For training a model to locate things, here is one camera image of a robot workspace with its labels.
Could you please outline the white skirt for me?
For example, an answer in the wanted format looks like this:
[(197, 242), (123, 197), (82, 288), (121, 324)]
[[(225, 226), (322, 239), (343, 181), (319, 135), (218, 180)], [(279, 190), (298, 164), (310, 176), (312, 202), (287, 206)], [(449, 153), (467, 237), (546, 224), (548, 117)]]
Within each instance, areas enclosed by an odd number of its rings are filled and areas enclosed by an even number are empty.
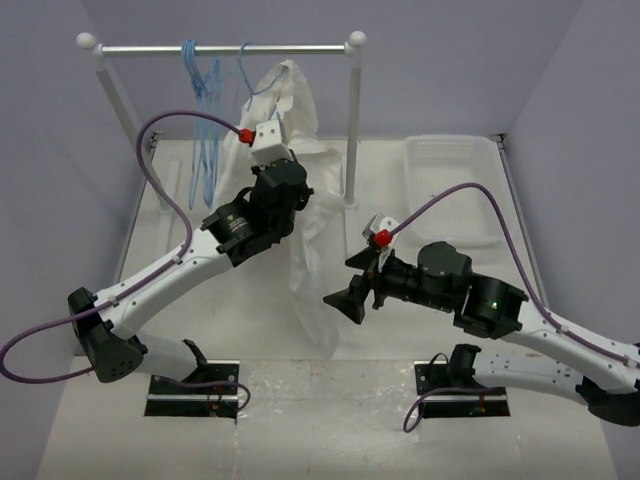
[(328, 288), (327, 261), (320, 252), (321, 237), (343, 209), (342, 158), (317, 137), (316, 106), (299, 66), (285, 60), (258, 83), (255, 94), (241, 107), (239, 126), (253, 129), (278, 118), (286, 143), (308, 174), (315, 190), (305, 209), (296, 214), (293, 233), (285, 239), (289, 249), (289, 290), (292, 307), (306, 335), (325, 357), (340, 344), (337, 316), (322, 302)]

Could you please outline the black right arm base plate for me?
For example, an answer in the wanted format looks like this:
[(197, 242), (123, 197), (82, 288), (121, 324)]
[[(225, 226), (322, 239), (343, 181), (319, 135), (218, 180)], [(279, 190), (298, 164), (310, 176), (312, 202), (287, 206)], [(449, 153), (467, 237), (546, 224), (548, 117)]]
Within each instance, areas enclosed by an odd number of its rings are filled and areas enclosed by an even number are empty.
[(436, 390), (421, 401), (418, 414), (422, 419), (471, 419), (509, 417), (510, 408), (504, 388), (488, 394), (472, 395), (469, 387), (457, 390), (447, 377), (449, 357), (436, 354), (431, 360), (414, 362), (416, 395)]

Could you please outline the blue wire hanger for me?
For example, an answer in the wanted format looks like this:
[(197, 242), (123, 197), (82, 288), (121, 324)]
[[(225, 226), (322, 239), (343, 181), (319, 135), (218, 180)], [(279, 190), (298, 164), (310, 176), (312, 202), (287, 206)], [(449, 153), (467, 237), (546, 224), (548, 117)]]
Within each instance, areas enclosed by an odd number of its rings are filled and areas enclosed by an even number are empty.
[(280, 62), (273, 66), (261, 80), (254, 81), (245, 66), (246, 50), (249, 46), (249, 42), (241, 45), (236, 60), (239, 76), (247, 91), (247, 99), (240, 107), (241, 126), (250, 126), (282, 116), (291, 77), (289, 64)]

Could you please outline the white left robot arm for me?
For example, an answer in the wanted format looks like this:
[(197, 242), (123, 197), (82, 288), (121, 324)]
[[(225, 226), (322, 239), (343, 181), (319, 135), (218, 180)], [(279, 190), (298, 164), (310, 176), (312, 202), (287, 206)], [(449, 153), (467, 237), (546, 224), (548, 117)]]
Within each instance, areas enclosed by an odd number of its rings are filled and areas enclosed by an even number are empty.
[(118, 285), (69, 295), (71, 313), (84, 316), (74, 322), (74, 333), (100, 382), (139, 372), (165, 377), (187, 393), (206, 385), (207, 360), (194, 341), (168, 341), (143, 327), (201, 283), (293, 232), (296, 213), (314, 192), (305, 168), (290, 153), (252, 172), (254, 185), (218, 207), (184, 244)]

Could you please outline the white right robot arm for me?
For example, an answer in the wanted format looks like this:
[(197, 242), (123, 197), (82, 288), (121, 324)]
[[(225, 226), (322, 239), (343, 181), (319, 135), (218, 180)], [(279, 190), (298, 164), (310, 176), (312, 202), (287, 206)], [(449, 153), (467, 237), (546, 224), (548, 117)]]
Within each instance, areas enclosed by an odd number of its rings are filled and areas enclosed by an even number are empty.
[(325, 304), (359, 324), (367, 297), (379, 309), (388, 298), (450, 314), (454, 326), (481, 339), (534, 351), (529, 357), (492, 354), (458, 344), (442, 366), (429, 364), (425, 387), (410, 413), (423, 419), (435, 395), (476, 397), (516, 388), (583, 405), (616, 425), (639, 424), (639, 347), (615, 341), (567, 320), (556, 320), (533, 297), (497, 278), (476, 274), (470, 257), (446, 242), (421, 248), (416, 264), (367, 247), (345, 262), (356, 269), (344, 290)]

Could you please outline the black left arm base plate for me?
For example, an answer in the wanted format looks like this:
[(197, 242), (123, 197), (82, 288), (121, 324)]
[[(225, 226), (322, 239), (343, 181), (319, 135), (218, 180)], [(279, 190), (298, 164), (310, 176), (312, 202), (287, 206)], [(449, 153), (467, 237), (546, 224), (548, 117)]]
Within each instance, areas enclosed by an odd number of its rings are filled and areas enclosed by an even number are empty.
[(236, 420), (241, 405), (236, 384), (239, 373), (238, 360), (214, 360), (189, 381), (205, 387), (179, 386), (175, 381), (152, 376), (144, 416)]

